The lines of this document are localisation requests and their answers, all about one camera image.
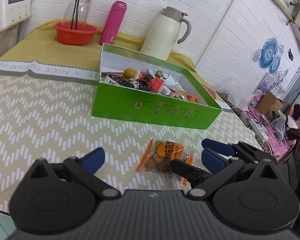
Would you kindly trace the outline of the black straw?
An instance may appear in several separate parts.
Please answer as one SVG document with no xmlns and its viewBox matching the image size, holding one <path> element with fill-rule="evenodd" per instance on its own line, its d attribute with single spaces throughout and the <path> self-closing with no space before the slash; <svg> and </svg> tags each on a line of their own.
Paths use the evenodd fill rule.
<svg viewBox="0 0 300 240">
<path fill-rule="evenodd" d="M 77 29 L 78 7 L 79 7 L 79 0 L 75 0 L 70 29 L 74 29 L 74 30 Z"/>
</svg>

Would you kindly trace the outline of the chevron patterned table mat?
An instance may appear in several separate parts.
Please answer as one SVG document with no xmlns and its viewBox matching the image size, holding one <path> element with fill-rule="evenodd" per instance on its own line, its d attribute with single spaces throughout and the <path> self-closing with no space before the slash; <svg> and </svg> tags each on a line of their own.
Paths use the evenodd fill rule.
<svg viewBox="0 0 300 240">
<path fill-rule="evenodd" d="M 0 61 L 0 211 L 7 212 L 15 188 L 40 157 L 60 163 L 101 147 L 105 163 L 97 176 L 109 185 L 120 191 L 174 190 L 183 187 L 179 179 L 135 170 L 151 139 L 193 149 L 197 166 L 205 138 L 258 146 L 250 130 L 229 111 L 206 130 L 95 118 L 91 114 L 95 86 L 43 77 L 48 71 L 55 72 L 56 67 Z"/>
</svg>

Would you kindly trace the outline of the yellow tablecloth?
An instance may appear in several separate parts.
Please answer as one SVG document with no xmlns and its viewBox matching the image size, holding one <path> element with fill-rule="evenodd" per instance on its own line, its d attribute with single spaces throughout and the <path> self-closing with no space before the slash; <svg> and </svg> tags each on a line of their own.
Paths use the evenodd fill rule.
<svg viewBox="0 0 300 240">
<path fill-rule="evenodd" d="M 48 21 L 34 28 L 29 35 L 0 57 L 2 61 L 38 61 L 42 64 L 54 64 L 97 70 L 102 46 L 101 34 L 93 36 L 85 46 L 71 46 L 58 42 L 54 24 L 58 20 Z M 119 32 L 115 45 L 134 51 L 140 51 L 145 38 Z M 192 60 L 179 52 L 172 51 L 168 62 L 190 70 L 192 75 L 205 87 L 208 83 L 196 72 Z"/>
</svg>

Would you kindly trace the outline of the yellow egg yolk packet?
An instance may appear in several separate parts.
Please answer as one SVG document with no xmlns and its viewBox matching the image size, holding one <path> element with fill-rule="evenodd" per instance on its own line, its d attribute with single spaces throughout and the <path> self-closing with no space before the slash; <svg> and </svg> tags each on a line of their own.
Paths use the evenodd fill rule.
<svg viewBox="0 0 300 240">
<path fill-rule="evenodd" d="M 127 68 L 123 71 L 122 76 L 125 81 L 135 81 L 140 77 L 140 70 L 136 68 Z"/>
</svg>

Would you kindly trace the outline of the clear orange nut packet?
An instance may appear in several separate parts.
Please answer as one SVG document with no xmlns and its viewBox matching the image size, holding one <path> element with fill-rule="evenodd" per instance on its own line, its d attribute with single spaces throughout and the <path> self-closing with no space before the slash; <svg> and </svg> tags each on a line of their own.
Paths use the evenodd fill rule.
<svg viewBox="0 0 300 240">
<path fill-rule="evenodd" d="M 177 99 L 192 102 L 192 103 L 198 103 L 198 98 L 196 96 L 192 96 L 186 92 L 175 90 L 173 92 L 173 96 Z"/>
</svg>

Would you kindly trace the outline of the green cardboard box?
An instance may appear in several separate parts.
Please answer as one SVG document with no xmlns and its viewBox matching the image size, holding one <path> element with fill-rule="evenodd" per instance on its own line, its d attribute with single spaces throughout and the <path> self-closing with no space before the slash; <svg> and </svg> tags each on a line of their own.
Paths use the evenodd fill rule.
<svg viewBox="0 0 300 240">
<path fill-rule="evenodd" d="M 144 72 L 160 70 L 170 74 L 187 94 L 198 100 L 189 102 L 106 81 L 104 74 L 116 74 L 128 68 Z M 137 51 L 104 44 L 99 77 L 91 110 L 94 117 L 207 129 L 222 112 L 218 103 L 188 69 Z"/>
</svg>

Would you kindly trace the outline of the pink thermos bottle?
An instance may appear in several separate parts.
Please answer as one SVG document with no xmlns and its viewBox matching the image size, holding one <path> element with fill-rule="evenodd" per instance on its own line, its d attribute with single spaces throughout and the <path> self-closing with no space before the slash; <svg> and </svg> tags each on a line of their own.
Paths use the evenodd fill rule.
<svg viewBox="0 0 300 240">
<path fill-rule="evenodd" d="M 117 33 L 119 32 L 121 23 L 123 21 L 127 4 L 125 2 L 116 1 L 111 6 L 106 23 L 104 25 L 99 44 L 104 43 L 114 44 Z"/>
</svg>

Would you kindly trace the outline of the brown cardboard box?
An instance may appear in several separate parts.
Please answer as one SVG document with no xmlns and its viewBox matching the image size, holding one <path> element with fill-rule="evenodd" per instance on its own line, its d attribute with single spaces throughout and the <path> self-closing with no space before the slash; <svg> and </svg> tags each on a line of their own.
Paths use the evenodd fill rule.
<svg viewBox="0 0 300 240">
<path fill-rule="evenodd" d="M 277 112 L 282 108 L 283 104 L 273 93 L 266 92 L 256 105 L 256 109 L 266 116 L 271 116 L 272 112 Z"/>
</svg>

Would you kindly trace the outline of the clear glass carafe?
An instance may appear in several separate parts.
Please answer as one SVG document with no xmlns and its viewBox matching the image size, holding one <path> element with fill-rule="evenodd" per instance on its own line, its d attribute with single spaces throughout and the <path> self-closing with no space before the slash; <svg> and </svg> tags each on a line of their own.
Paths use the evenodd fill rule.
<svg viewBox="0 0 300 240">
<path fill-rule="evenodd" d="M 75 0 L 71 0 L 67 6 L 67 9 L 64 13 L 64 17 L 62 20 L 62 26 L 65 28 L 70 28 L 72 13 L 74 9 Z M 77 18 L 77 29 L 81 29 L 85 24 L 88 17 L 89 9 L 90 9 L 91 0 L 79 0 L 78 7 L 78 18 Z"/>
</svg>

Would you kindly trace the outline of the orange peanut snack packet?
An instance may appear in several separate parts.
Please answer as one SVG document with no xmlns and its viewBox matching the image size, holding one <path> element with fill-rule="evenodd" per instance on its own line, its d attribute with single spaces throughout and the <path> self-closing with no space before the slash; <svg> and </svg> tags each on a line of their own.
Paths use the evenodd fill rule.
<svg viewBox="0 0 300 240">
<path fill-rule="evenodd" d="M 135 171 L 173 173 L 171 161 L 178 159 L 193 165 L 195 153 L 193 148 L 179 142 L 151 139 Z"/>
</svg>

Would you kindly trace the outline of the red plastic basket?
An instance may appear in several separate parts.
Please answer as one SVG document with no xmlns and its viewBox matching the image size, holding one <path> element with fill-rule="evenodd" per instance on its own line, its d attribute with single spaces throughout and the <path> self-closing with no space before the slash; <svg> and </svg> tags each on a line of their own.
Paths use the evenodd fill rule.
<svg viewBox="0 0 300 240">
<path fill-rule="evenodd" d="M 85 24 L 81 29 L 75 30 L 65 28 L 61 22 L 57 22 L 53 25 L 56 29 L 56 37 L 59 42 L 72 46 L 84 46 L 88 44 L 93 36 L 99 32 L 98 28 Z"/>
</svg>

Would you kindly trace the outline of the blue round wall decoration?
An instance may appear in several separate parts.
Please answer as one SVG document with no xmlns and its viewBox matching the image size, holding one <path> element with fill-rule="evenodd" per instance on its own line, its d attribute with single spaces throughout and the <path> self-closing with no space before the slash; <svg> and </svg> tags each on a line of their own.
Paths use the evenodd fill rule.
<svg viewBox="0 0 300 240">
<path fill-rule="evenodd" d="M 269 74 L 273 75 L 281 65 L 281 57 L 284 52 L 284 45 L 278 42 L 276 38 L 270 38 L 255 54 L 253 61 L 258 63 L 261 69 L 266 69 Z"/>
</svg>

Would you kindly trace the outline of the red snack pouch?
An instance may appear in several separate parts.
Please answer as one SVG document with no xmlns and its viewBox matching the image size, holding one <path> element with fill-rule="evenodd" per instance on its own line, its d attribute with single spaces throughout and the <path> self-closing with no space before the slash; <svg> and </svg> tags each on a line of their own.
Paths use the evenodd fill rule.
<svg viewBox="0 0 300 240">
<path fill-rule="evenodd" d="M 110 83 L 112 85 L 119 85 L 128 88 L 143 90 L 151 92 L 153 89 L 150 87 L 150 83 L 153 81 L 154 77 L 146 72 L 140 72 L 138 78 L 132 78 L 127 80 L 123 77 L 123 73 L 116 72 L 102 72 L 101 81 L 105 83 Z"/>
</svg>

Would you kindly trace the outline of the red envelope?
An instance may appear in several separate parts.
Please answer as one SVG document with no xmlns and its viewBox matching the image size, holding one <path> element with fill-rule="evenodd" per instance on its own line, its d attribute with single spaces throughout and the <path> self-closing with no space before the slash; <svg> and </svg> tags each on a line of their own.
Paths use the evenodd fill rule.
<svg viewBox="0 0 300 240">
<path fill-rule="evenodd" d="M 213 90 L 213 89 L 211 89 L 210 87 L 207 87 L 206 85 L 203 85 L 203 87 L 208 91 L 208 93 L 216 100 L 217 99 L 217 97 L 216 97 L 216 92 Z"/>
</svg>

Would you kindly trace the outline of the white plastic bag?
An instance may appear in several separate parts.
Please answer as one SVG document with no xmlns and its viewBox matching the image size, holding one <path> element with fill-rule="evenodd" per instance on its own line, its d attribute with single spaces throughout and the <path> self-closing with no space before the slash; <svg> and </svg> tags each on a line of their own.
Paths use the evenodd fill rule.
<svg viewBox="0 0 300 240">
<path fill-rule="evenodd" d="M 169 88 L 170 90 L 179 90 L 179 91 L 184 92 L 184 90 L 181 87 L 181 85 L 179 84 L 179 82 L 171 74 L 167 74 L 167 73 L 162 72 L 162 71 L 157 70 L 157 69 L 149 69 L 148 72 L 152 76 L 158 77 L 158 78 L 164 80 L 165 81 L 165 86 L 167 88 Z"/>
</svg>

